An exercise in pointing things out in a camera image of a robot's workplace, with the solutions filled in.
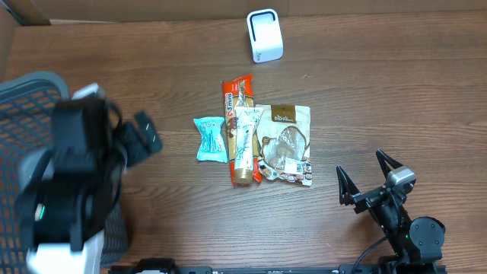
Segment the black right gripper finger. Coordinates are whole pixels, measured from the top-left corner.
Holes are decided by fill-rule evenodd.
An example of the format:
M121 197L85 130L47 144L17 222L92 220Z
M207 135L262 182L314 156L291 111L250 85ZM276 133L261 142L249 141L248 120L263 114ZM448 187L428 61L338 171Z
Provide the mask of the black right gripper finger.
M386 154L382 149L378 149L375 152L377 160L380 164L380 168L384 174L384 177L387 178L389 173L392 170L396 170L397 168L402 167L403 165L398 161L391 158L388 154Z
M355 198L361 195L357 186L341 166L336 167L336 173L339 182L339 203L345 206L355 204Z

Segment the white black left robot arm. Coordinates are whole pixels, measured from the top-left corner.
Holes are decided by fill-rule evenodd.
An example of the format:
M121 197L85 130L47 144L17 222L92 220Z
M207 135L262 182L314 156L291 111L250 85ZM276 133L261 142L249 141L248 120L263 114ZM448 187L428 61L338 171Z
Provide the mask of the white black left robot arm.
M163 148L152 120L110 114L118 107L86 97L58 102L53 146L37 160L15 202L26 263L32 273L98 273L108 228L124 222L117 210L122 175Z

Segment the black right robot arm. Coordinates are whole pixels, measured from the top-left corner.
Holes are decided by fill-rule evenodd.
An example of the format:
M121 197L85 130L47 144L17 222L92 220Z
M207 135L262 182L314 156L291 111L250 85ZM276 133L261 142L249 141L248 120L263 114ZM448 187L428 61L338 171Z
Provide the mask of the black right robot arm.
M446 228L436 218L412 219L403 204L412 192L416 175L383 150L376 157L384 174L382 186L361 193L345 170L338 166L339 203L354 206L355 212L369 212L384 236L366 249L353 266L342 267L343 273L446 273L438 266ZM382 256L375 265L364 265L363 259L383 242L389 242L394 254Z

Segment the brown white nut pouch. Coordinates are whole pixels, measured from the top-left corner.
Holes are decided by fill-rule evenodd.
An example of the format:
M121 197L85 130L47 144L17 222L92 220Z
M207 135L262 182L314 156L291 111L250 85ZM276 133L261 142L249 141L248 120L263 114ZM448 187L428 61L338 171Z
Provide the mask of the brown white nut pouch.
M267 180L311 186L310 108L263 104L260 107L263 114L256 129L259 172Z

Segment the grey plastic basket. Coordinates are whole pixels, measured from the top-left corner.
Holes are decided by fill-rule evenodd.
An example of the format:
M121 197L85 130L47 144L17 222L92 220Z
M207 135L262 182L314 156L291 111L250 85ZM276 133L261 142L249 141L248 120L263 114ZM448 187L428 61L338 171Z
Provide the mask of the grey plastic basket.
M30 179L40 155L53 146L54 106L72 100L65 82L52 72L34 72L1 85L1 271L32 273L27 247L21 239L15 202ZM123 220L121 208L117 215ZM117 263L129 248L124 222L108 228L102 253L103 268Z

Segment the white cream tube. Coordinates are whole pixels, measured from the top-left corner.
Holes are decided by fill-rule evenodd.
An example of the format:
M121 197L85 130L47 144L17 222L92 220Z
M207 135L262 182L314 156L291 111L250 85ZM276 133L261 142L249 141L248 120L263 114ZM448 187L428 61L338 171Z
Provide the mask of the white cream tube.
M250 184L253 180L253 135L261 116L262 107L236 107L237 136L234 159L236 184Z

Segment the teal snack packet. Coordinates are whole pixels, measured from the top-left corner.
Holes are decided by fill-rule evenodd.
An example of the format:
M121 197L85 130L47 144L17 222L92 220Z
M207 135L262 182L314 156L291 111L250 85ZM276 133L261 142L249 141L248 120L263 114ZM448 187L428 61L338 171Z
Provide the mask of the teal snack packet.
M201 135L197 160L227 163L227 149L221 134L221 128L225 122L224 117L207 116L196 118L193 122Z

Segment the orange spaghetti packet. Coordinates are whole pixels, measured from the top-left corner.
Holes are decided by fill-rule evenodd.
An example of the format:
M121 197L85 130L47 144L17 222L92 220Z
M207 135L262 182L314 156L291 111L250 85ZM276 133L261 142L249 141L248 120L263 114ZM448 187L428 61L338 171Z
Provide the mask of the orange spaghetti packet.
M258 140L256 134L253 135L253 175L248 183L238 183L235 181L234 159L236 153L237 137L237 116L234 108L238 104L245 104L246 107L254 107L254 96L251 81L252 75L245 75L229 82L222 82L224 99L224 118L228 141L228 159L230 165L231 182L233 186L250 185L251 183L261 183L263 176L259 172L258 166Z

